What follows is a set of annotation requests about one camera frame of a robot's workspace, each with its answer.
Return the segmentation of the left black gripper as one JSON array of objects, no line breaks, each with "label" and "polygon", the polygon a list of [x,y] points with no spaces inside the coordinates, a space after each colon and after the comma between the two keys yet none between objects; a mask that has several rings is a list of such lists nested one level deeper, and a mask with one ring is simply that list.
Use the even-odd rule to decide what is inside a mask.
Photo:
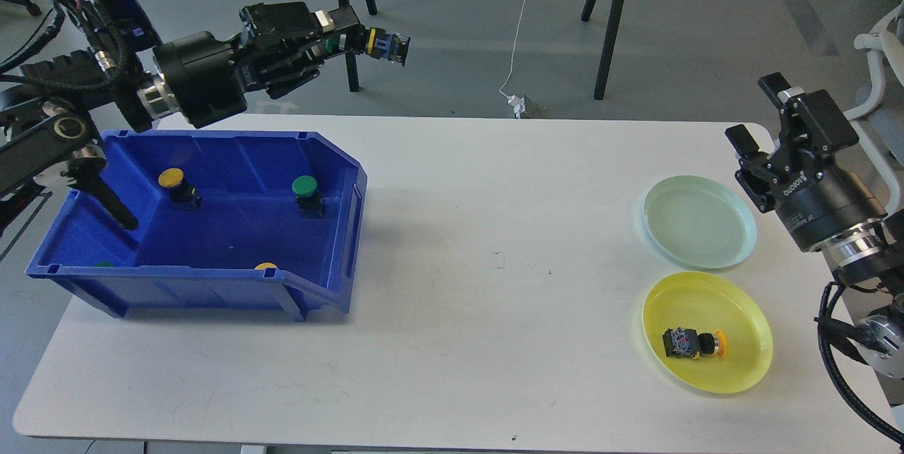
[{"label": "left black gripper", "polygon": [[318,77],[327,59],[368,54],[351,6],[314,13],[303,1],[255,4],[239,17],[242,31],[227,41],[198,32],[153,49],[157,71],[138,87],[151,119],[179,113],[204,128],[246,111],[248,92],[280,99]]}]

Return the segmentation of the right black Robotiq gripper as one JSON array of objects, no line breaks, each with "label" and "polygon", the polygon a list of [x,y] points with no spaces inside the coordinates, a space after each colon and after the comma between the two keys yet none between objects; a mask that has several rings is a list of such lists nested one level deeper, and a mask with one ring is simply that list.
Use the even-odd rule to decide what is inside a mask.
[{"label": "right black Robotiq gripper", "polygon": [[739,171],[734,177],[759,212],[775,212],[795,245],[804,252],[852,231],[875,225],[887,215],[855,173],[840,168],[835,156],[859,136],[825,91],[805,93],[773,72],[758,80],[779,111],[774,152],[763,152],[743,124],[725,130]]}]

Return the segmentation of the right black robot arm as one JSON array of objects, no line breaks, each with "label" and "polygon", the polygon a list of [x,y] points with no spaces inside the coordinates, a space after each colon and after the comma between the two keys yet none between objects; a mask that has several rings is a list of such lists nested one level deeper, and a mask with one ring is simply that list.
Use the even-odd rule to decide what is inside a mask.
[{"label": "right black robot arm", "polygon": [[832,270],[816,314],[823,366],[846,405],[875,431],[902,443],[902,431],[873,412],[846,382],[834,354],[902,378],[902,212],[889,215],[836,154],[859,141],[825,91],[804,92],[774,72],[759,87],[779,112],[775,150],[762,151],[746,126],[727,129],[734,177],[756,209],[775,212],[804,253]]}]

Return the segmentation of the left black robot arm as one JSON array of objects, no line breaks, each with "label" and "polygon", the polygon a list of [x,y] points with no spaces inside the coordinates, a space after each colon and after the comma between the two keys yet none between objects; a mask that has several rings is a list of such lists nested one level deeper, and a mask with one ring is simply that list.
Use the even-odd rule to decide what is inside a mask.
[{"label": "left black robot arm", "polygon": [[93,196],[126,231],[138,219],[102,179],[100,133],[91,110],[115,104],[143,132],[179,113],[204,128],[246,111],[246,94],[280,99],[345,57],[352,92],[355,56],[403,64],[407,43],[391,35],[376,49],[349,0],[311,12],[301,1],[240,10],[243,28],[220,41],[209,32],[162,42],[136,0],[53,0],[54,22],[2,64],[2,226],[43,191],[43,173]]}]

